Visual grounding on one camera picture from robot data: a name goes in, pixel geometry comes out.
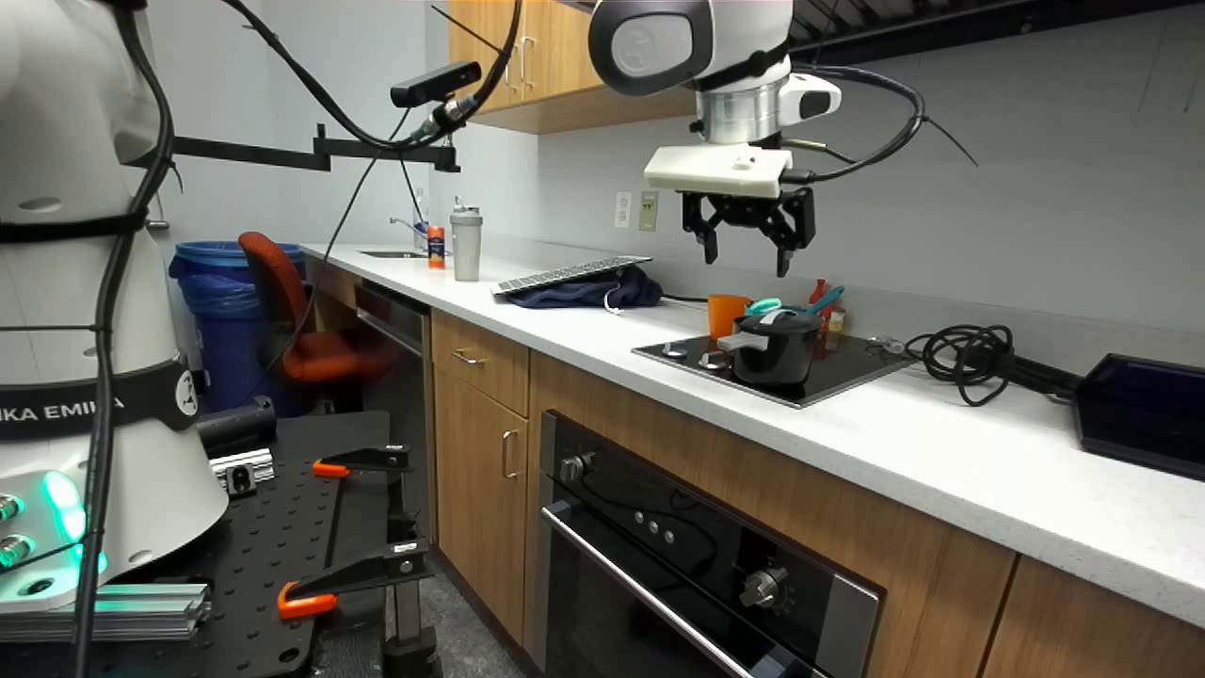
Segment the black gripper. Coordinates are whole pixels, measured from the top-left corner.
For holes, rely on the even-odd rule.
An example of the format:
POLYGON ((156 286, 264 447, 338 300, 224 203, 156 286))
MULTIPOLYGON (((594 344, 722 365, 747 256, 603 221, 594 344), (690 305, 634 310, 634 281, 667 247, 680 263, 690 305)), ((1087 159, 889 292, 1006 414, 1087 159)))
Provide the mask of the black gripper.
POLYGON ((715 227, 761 231, 776 243, 776 280, 784 280, 795 263, 795 247, 806 247, 816 233, 813 191, 791 191, 779 198, 686 191, 681 227, 702 241, 703 263, 721 258, 715 227))

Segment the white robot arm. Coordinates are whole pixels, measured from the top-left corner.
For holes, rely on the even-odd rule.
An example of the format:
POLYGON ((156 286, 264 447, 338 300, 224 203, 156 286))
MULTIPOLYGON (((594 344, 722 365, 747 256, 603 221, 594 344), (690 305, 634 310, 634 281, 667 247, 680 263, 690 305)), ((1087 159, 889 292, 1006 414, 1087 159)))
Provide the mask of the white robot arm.
POLYGON ((63 615, 228 513, 149 207, 149 0, 0 0, 0 615, 63 615))

